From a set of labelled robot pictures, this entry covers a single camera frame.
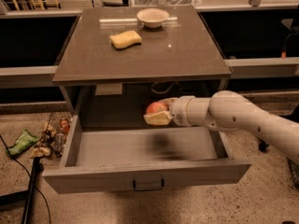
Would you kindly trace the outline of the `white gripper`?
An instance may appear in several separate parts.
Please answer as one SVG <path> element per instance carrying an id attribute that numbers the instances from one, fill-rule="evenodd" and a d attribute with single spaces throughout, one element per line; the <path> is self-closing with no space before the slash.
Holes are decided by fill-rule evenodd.
<path id="1" fill-rule="evenodd" d="M 145 114 L 144 120 L 148 125 L 152 126 L 168 125 L 172 120 L 177 126 L 190 127 L 187 107 L 191 99 L 193 99 L 193 96 L 171 97 L 159 100 L 159 103 L 169 106 L 169 111 Z"/>

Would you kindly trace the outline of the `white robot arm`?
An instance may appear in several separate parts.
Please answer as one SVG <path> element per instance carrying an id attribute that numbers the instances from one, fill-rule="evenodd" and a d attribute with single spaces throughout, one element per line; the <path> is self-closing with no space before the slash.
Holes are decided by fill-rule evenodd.
<path id="1" fill-rule="evenodd" d="M 144 114 L 148 125 L 203 126 L 212 131 L 243 130 L 272 145 L 299 163 L 299 124 L 271 114 L 233 91 L 219 91 L 211 98 L 181 96 L 151 103 Z"/>

